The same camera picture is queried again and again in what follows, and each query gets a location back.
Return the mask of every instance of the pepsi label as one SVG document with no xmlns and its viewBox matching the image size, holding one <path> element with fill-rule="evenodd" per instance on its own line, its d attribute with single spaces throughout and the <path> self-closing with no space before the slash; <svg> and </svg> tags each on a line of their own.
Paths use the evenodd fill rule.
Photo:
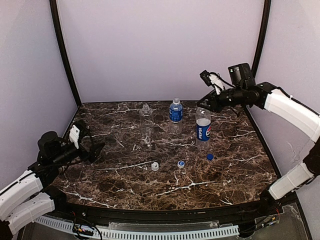
<svg viewBox="0 0 320 240">
<path fill-rule="evenodd" d="M 172 122 L 180 122 L 183 117 L 183 110 L 174 111 L 171 108 L 169 109 L 169 116 Z"/>
<path fill-rule="evenodd" d="M 207 126 L 200 126 L 196 125 L 196 138 L 200 141 L 208 141 L 210 139 L 210 130 L 211 130 L 211 125 Z"/>
</svg>

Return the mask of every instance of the marble table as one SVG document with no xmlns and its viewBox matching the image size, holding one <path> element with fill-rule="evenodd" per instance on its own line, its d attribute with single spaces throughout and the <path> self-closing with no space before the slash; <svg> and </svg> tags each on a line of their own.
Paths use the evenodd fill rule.
<svg viewBox="0 0 320 240">
<path fill-rule="evenodd" d="M 276 179 L 275 171 L 245 112 L 225 108 L 211 115 L 211 144 L 196 147 L 196 103 L 182 102 L 183 129 L 169 132 L 168 101 L 154 110 L 151 141 L 142 138 L 142 102 L 85 103 L 74 121 L 84 120 L 96 142 L 105 142 L 93 164 L 70 166 L 53 183 L 68 202 L 126 210 L 190 210 L 247 203 Z M 89 138 L 83 139 L 85 147 Z M 213 161 L 206 155 L 212 153 Z M 179 160 L 185 161 L 178 168 Z M 159 170 L 152 171 L 151 163 Z"/>
</svg>

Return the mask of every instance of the blue and white bottle cap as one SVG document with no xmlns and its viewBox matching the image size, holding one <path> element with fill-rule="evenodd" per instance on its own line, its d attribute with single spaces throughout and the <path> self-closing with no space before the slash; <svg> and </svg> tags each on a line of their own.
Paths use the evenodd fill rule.
<svg viewBox="0 0 320 240">
<path fill-rule="evenodd" d="M 214 159 L 214 156 L 209 153 L 207 156 L 206 156 L 206 159 L 208 159 L 209 161 L 212 161 Z"/>
<path fill-rule="evenodd" d="M 178 161 L 178 168 L 183 169 L 185 167 L 185 162 L 184 161 Z"/>
</svg>

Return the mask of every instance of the plastic bottle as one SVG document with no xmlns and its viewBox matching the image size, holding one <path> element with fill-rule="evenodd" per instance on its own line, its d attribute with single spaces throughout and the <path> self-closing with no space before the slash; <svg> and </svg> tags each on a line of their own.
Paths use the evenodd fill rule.
<svg viewBox="0 0 320 240">
<path fill-rule="evenodd" d="M 196 146 L 200 151 L 209 148 L 211 115 L 210 111 L 198 107 L 195 113 L 196 119 Z"/>
<path fill-rule="evenodd" d="M 182 131 L 182 118 L 184 115 L 183 107 L 179 98 L 174 98 L 170 105 L 170 126 L 169 131 L 172 134 L 180 134 Z"/>
<path fill-rule="evenodd" d="M 140 125 L 143 136 L 150 136 L 154 131 L 154 111 L 144 103 L 139 111 Z"/>
</svg>

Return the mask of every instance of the white bottle cap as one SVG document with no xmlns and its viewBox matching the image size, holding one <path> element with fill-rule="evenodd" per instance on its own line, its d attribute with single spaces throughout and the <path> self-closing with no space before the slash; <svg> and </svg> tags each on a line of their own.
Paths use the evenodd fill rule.
<svg viewBox="0 0 320 240">
<path fill-rule="evenodd" d="M 159 170 L 159 163 L 157 163 L 156 161 L 153 162 L 151 164 L 151 169 L 152 169 L 152 171 L 158 171 Z"/>
<path fill-rule="evenodd" d="M 185 162 L 184 161 L 178 161 L 178 168 L 183 169 L 185 167 Z"/>
</svg>

